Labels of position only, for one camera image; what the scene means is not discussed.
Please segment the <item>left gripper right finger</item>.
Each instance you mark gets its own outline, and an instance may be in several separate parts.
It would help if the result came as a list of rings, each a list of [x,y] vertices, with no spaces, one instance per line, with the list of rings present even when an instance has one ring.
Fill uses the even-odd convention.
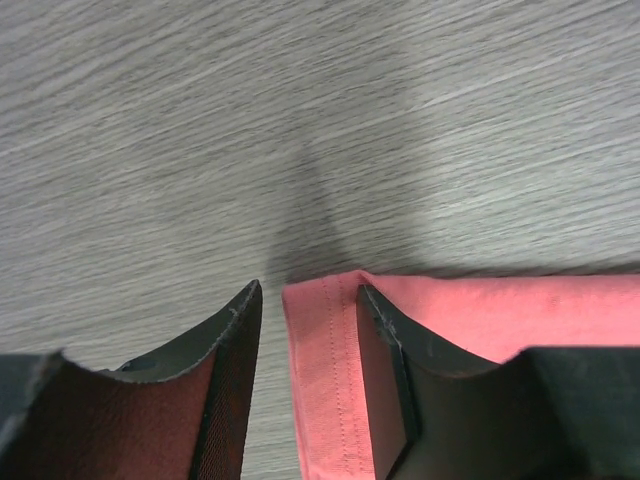
[[[635,479],[639,351],[468,352],[371,286],[357,323],[378,479]]]

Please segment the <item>salmon pink t shirt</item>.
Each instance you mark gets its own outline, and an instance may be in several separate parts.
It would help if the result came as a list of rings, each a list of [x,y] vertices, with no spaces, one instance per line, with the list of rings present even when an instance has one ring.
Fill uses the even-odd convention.
[[[296,439],[306,479],[370,479],[356,320],[361,285],[456,345],[503,361],[530,345],[635,345],[635,275],[435,279],[363,270],[285,287]]]

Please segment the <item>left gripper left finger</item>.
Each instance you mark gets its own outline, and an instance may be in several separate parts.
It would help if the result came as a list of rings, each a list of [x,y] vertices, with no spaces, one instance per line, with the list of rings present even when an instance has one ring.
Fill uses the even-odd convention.
[[[61,352],[1,358],[5,479],[237,479],[261,330],[250,282],[218,313],[115,370]]]

